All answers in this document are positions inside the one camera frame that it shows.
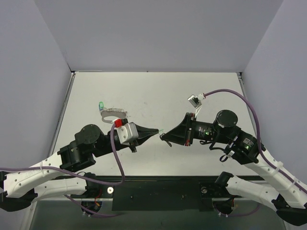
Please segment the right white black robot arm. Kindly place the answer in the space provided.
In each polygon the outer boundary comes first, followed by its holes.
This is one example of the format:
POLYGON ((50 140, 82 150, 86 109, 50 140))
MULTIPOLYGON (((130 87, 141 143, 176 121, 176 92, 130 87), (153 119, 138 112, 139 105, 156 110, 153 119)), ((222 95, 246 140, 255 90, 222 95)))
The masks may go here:
POLYGON ((222 149, 227 159, 251 169, 263 178, 269 186, 255 184, 229 173, 222 172, 214 184, 220 196, 228 193, 263 204, 284 221, 295 226, 307 222, 306 184, 299 182, 293 175, 286 176, 283 163, 277 161, 262 143, 237 126, 238 117, 230 110, 220 111, 213 123, 196 120, 193 113, 186 113, 183 121, 160 136, 169 145, 175 143, 190 146, 195 139, 201 144, 225 144, 222 149))

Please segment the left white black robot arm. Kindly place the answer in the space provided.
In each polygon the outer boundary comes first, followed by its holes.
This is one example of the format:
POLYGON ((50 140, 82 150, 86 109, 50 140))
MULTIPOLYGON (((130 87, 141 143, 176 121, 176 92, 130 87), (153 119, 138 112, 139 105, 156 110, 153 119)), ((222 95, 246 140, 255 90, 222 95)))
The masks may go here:
POLYGON ((158 133, 158 129, 145 128, 135 123, 119 127, 113 125, 107 134, 96 125, 86 125, 75 134, 74 141, 41 162, 29 168, 2 168, 0 208, 7 212, 19 211, 40 199, 62 195, 85 194, 94 197, 100 185, 122 185, 125 174, 117 152, 125 148, 136 152, 137 146, 158 133), (109 153, 113 153, 118 164, 121 173, 119 182, 99 181, 92 173, 83 176, 78 174, 94 165, 96 158, 109 153))

